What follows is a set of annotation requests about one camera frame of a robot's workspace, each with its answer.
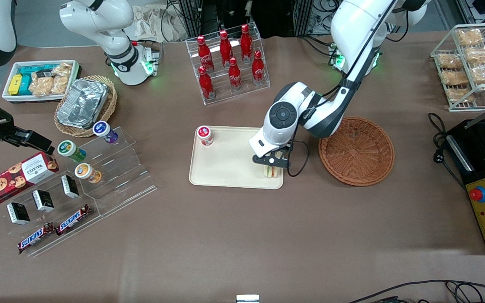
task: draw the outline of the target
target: round wicker basket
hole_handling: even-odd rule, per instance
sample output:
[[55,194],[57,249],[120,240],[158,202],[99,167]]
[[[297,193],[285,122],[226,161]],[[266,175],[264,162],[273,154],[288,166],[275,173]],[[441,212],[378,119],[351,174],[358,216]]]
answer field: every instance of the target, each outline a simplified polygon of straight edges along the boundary
[[[115,111],[115,104],[117,103],[117,92],[115,91],[113,82],[107,77],[100,76],[100,75],[87,76],[87,77],[84,77],[83,79],[102,82],[108,86],[109,88],[108,98],[106,99],[106,102],[104,102],[104,105],[102,106],[102,110],[100,110],[100,114],[98,118],[98,120],[108,121],[110,116]],[[59,109],[65,102],[66,98],[67,98],[67,95],[63,96],[63,98],[61,99],[61,102],[59,102],[59,104],[57,105],[56,113],[57,111],[59,111]],[[81,129],[77,127],[66,126],[59,123],[59,121],[57,121],[56,114],[54,115],[53,119],[56,122],[57,129],[61,130],[61,132],[64,134],[77,137],[77,138],[86,138],[93,135],[93,129]]]
[[394,165],[394,146],[381,127],[360,117],[345,117],[337,131],[319,141],[319,156],[338,180],[353,186],[376,184]]

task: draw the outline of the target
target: brown table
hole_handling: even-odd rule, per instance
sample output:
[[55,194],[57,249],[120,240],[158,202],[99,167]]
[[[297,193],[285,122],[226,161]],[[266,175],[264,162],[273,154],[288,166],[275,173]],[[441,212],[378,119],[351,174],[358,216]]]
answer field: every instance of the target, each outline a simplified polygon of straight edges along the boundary
[[[303,81],[326,92],[339,74],[295,38],[264,40],[271,88],[204,107],[184,43],[165,46],[158,77],[129,87],[104,65],[98,47],[20,48],[14,61],[75,59],[82,75],[113,79],[110,119],[136,139],[158,190],[36,258],[16,255],[0,207],[0,302],[232,302],[258,293],[266,302],[347,302],[383,288],[433,278],[485,283],[485,248],[465,193],[432,161],[435,129],[476,113],[449,113],[429,53],[445,35],[410,33],[385,42],[347,115],[371,119],[396,149],[392,173],[367,188],[346,186],[311,157],[279,190],[193,186],[192,140],[199,125],[260,127],[279,89]],[[56,104],[12,105],[17,124],[54,142]],[[84,143],[87,139],[76,140]],[[33,150],[0,142],[0,171]],[[445,299],[441,284],[392,292]]]

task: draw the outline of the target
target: robotic arm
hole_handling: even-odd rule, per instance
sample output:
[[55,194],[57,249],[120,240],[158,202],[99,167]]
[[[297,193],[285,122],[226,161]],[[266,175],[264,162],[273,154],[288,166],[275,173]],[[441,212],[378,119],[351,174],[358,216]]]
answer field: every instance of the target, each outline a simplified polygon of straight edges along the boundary
[[74,0],[60,7],[59,17],[69,31],[93,40],[104,50],[123,83],[137,85],[152,75],[151,49],[133,46],[123,31],[134,18],[126,0]]
[[344,77],[334,100],[323,98],[301,82],[286,85],[267,111],[263,127],[248,141],[255,163],[288,167],[282,157],[269,155],[275,150],[287,152],[297,123],[312,136],[327,138],[339,127],[345,109],[368,74],[387,34],[385,21],[414,14],[420,21],[430,0],[344,0],[331,21],[331,34],[337,52],[345,58]]

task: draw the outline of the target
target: cookie box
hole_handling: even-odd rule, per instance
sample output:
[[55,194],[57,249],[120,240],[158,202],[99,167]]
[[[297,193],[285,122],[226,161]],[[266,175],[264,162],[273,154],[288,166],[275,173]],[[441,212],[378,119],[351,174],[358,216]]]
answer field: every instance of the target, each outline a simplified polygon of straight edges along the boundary
[[52,156],[42,151],[0,174],[0,204],[59,170]]

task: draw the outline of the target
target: red bottle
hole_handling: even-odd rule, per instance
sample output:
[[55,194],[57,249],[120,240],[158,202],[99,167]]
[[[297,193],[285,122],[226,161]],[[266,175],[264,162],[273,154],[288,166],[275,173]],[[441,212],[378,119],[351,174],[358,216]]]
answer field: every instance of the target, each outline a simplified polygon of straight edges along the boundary
[[229,60],[229,84],[231,84],[231,90],[234,92],[240,92],[243,88],[241,82],[241,70],[237,66],[237,59],[231,57]]
[[241,57],[242,61],[246,64],[252,62],[252,37],[250,37],[250,27],[248,24],[243,24],[241,26],[242,36],[241,36]]
[[198,36],[198,55],[202,60],[202,66],[207,69],[207,73],[213,72],[214,64],[212,63],[211,50],[205,44],[205,38],[203,36]]
[[207,100],[214,99],[216,95],[214,94],[211,78],[207,74],[207,69],[203,66],[200,66],[198,68],[198,72],[200,73],[200,86],[202,87],[204,98],[206,98]]
[[254,85],[261,86],[265,83],[265,64],[263,63],[263,59],[261,58],[261,50],[256,50],[254,52],[254,63],[252,63],[252,75],[254,75]]
[[220,31],[220,55],[222,56],[222,65],[224,69],[229,69],[229,59],[233,57],[231,43],[227,39],[227,32]]

